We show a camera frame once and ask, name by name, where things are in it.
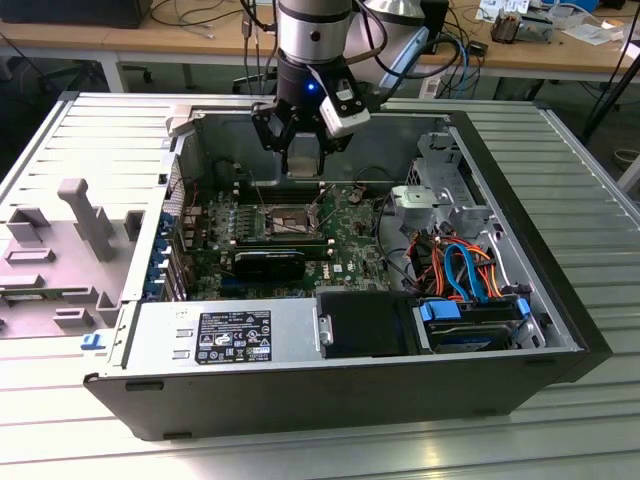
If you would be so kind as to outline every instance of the power supply label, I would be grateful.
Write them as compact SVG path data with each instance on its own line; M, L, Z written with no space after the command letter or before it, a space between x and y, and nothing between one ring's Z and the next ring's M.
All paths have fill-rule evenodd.
M271 312L201 313L196 344L200 365L235 362L269 362Z

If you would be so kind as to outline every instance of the motherboard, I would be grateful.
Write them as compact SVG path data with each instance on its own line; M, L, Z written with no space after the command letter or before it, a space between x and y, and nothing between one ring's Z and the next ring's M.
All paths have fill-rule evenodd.
M389 290L364 187L194 192L181 226L189 299L312 297Z

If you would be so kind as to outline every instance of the workbench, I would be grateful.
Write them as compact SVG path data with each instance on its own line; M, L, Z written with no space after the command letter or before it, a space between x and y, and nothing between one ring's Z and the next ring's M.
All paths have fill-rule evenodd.
M47 218L72 219L56 194L65 175L103 178L88 197L110 218L144 210L166 168L171 105L221 102L247 108L251 99L67 94L0 185L0 221L32 205ZM421 108L410 99L393 106ZM636 478L640 212L551 111L525 102L432 101L423 108L438 107L469 115L612 358L577 384L543 390L509 417L143 442L82 386L106 353L83 354L80 337L0 340L0 476Z
M178 0L182 12L192 8L209 6L208 0ZM551 44L518 42L513 45L491 41L491 24L473 20L478 0L452 2L461 26L470 33L472 40L489 45L482 68L482 76L520 77L549 80L607 81L620 56L620 42L608 42L592 46L560 32L555 32ZM215 10L189 16L192 21L204 20L237 10L237 1L225 2ZM598 9L598 16L629 15L620 20L631 21L636 5L627 2L622 10ZM259 16L271 21L271 8L259 7ZM157 16L169 23L176 22L172 3L158 9ZM109 89L112 92L127 91L120 71L124 62L158 62L203 65L242 65L243 39L240 32L241 14L231 15L214 22L214 39L205 38L188 30L161 25L147 17L137 30L104 27L29 25L0 23L0 31L12 40L25 55L36 58L60 58L94 60L101 63ZM453 21L451 14L448 21ZM261 64L273 47L273 38L260 36ZM251 42L249 64L255 65L255 48ZM452 54L448 45L442 46L436 55L425 55L418 72L427 72L446 63ZM0 40L0 56L16 55L16 52ZM620 73L630 65L630 59L622 63Z

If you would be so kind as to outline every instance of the desk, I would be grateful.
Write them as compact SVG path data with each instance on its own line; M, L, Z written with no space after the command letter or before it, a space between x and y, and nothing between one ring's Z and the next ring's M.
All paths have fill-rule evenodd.
M550 45L519 42L502 45L491 41L490 24L473 23L478 0L454 1L462 27L473 34L472 39L489 45L482 70L483 76L524 77L556 80L606 81L619 58L620 42L608 42L597 47L556 32ZM179 0L181 11L210 5L210 0ZM189 18L193 21L240 8L237 1L225 2L215 10L199 12ZM621 10L599 9L599 16L633 15L634 2L627 2ZM270 7L259 7L259 16L270 21ZM171 3L159 9L157 15L175 22ZM0 23L0 31L22 49L25 55L45 58L96 60L102 64L112 92L126 91L119 70L120 62L159 62L181 64L241 65L241 15L232 15L214 23L214 39L208 39L185 29L161 25L151 18L145 19L137 30L102 27L68 27L57 25L19 25ZM273 38L260 36L262 63L273 46ZM15 55L13 49L0 41L0 56ZM418 71L426 72L446 62L451 55L443 46L437 55L425 55ZM255 65L250 55L249 63ZM621 73L630 65L625 59Z

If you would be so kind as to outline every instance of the aluminum extrusion table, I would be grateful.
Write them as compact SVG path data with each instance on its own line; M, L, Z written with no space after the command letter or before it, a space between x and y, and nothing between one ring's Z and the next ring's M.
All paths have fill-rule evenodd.
M132 94L59 101L0 186L0 221L15 206L35 204L48 218L70 217L56 195L70 172L100 178L89 199L110 217L144 209L167 168L169 106L221 98L230 108L249 101ZM84 356L79 337L2 340L2 478L636 478L640 213L552 112L514 102L424 105L468 113L614 350L611 359L509 417L143 442L83 388L83 374L105 357Z

